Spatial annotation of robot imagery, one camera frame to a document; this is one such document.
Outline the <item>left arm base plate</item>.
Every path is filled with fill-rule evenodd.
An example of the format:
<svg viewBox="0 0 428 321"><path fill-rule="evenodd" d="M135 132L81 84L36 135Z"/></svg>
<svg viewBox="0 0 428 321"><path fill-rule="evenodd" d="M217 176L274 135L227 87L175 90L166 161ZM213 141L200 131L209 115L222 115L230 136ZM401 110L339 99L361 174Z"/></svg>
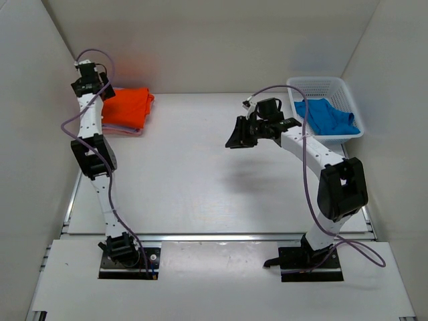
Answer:
<svg viewBox="0 0 428 321"><path fill-rule="evenodd" d="M136 259L125 264L113 261L105 253L102 254L98 278L101 280L158 280L161 263L161 242L143 243L147 258L138 253Z"/></svg>

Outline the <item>orange t-shirt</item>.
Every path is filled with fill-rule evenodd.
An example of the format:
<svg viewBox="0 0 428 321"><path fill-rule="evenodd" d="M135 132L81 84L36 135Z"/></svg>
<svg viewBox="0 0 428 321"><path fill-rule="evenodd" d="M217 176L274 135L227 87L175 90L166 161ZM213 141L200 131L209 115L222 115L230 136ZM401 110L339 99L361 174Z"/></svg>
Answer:
<svg viewBox="0 0 428 321"><path fill-rule="evenodd" d="M154 99L148 88L115 90L115 96L104 101L102 124L141 130Z"/></svg>

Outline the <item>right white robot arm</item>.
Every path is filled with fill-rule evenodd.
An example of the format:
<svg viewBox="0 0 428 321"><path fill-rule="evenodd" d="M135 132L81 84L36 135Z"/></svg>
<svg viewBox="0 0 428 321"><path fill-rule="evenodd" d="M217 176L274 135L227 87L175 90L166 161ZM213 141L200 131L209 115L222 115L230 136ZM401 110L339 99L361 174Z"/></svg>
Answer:
<svg viewBox="0 0 428 321"><path fill-rule="evenodd" d="M281 102L268 98L258 103L243 102L245 116L237 117L226 148L252 148L260 139L274 141L303 163L303 173L318 178L314 225L301 240L300 261L308 268L321 263L334 238L349 218L368 202L364 169L357 158L345 158L309 136L305 124L285 118Z"/></svg>

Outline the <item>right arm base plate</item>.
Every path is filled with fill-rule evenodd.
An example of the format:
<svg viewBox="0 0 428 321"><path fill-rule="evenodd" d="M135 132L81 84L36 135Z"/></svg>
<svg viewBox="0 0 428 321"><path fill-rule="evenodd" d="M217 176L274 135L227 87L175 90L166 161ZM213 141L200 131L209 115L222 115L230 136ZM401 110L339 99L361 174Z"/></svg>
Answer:
<svg viewBox="0 0 428 321"><path fill-rule="evenodd" d="M331 244L313 251L308 244L279 247L278 256L264 262L263 268L280 267L282 282L343 282L338 252Z"/></svg>

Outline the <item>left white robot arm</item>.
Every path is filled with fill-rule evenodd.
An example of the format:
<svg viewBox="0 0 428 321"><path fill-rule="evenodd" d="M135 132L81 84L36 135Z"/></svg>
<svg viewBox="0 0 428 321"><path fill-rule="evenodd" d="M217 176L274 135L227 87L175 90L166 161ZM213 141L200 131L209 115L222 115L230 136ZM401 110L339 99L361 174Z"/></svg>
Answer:
<svg viewBox="0 0 428 321"><path fill-rule="evenodd" d="M98 246L103 254L124 268L134 268L140 263L140 250L134 236L118 218L112 206L112 174L117 162L110 145L102 134L102 108L104 100L115 96L108 84L106 72L99 72L90 60L76 62L79 78L72 89L80 107L78 135L71 142L72 152L98 197L105 223L106 240Z"/></svg>

